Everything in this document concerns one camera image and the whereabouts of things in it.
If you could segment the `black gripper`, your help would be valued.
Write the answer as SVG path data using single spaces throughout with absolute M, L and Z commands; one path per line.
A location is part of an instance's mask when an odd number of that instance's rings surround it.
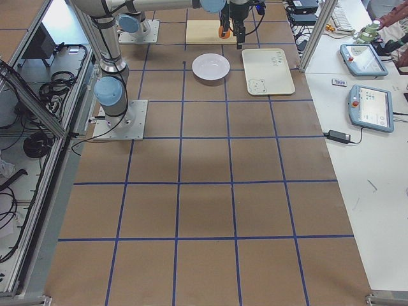
M 229 15 L 232 20 L 235 20 L 235 36 L 237 39 L 237 49 L 242 49 L 245 43 L 246 30 L 242 20 L 245 20 L 249 15 L 251 0 L 230 0 Z
M 227 37 L 228 33 L 228 20 L 230 19 L 230 9 L 223 8 L 220 12 L 220 37 Z

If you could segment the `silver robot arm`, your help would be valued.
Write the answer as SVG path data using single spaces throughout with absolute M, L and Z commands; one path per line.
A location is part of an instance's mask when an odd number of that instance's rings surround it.
M 126 1 L 125 4 L 129 12 L 119 15 L 120 27 L 128 33 L 142 33 L 141 21 L 130 16 L 130 13 L 184 8 L 202 8 L 209 13 L 218 13 L 224 8 L 226 1 Z
M 237 37 L 237 48 L 241 49 L 247 36 L 244 21 L 257 1 L 73 1 L 73 4 L 92 22 L 92 37 L 101 56 L 100 65 L 104 73 L 117 78 L 128 71 L 119 47 L 117 26 L 129 33 L 141 33 L 146 11 L 202 9 L 220 14 L 220 37 L 232 30 Z

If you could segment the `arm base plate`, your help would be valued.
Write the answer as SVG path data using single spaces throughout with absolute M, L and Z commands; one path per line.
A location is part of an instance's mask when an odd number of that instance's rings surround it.
M 158 39 L 160 21 L 148 20 L 138 24 L 138 30 L 132 22 L 119 21 L 119 43 L 120 44 L 147 44 L 156 43 Z
M 130 100 L 124 118 L 121 116 L 113 118 L 105 115 L 101 106 L 98 115 L 103 118 L 95 121 L 94 140 L 99 142 L 143 140 L 147 109 L 147 100 Z

